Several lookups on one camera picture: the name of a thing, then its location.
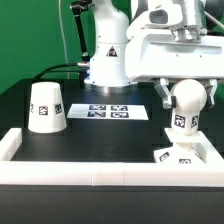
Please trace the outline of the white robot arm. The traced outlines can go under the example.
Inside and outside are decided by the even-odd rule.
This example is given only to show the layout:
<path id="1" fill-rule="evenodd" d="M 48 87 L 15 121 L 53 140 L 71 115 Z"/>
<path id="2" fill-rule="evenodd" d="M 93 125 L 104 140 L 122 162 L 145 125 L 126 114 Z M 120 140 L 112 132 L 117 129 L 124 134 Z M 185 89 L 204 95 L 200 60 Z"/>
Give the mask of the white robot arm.
<path id="1" fill-rule="evenodd" d="M 224 0 L 131 0 L 132 19 L 111 0 L 92 0 L 96 50 L 85 83 L 115 91 L 135 82 L 152 82 L 163 106 L 174 108 L 171 81 L 193 79 L 214 104 L 217 82 L 224 79 L 224 37 L 211 29 L 220 23 Z"/>

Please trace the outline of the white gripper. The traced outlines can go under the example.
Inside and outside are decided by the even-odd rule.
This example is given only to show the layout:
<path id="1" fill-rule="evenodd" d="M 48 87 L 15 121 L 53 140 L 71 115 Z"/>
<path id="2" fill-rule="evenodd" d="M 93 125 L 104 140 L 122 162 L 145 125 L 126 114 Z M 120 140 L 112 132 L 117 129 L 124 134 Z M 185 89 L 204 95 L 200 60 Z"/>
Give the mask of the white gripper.
<path id="1" fill-rule="evenodd" d="M 176 107 L 167 79 L 205 80 L 207 107 L 215 105 L 216 79 L 224 79 L 224 37 L 206 33 L 201 11 L 151 8 L 128 27 L 125 70 L 132 81 L 156 80 L 164 109 Z"/>

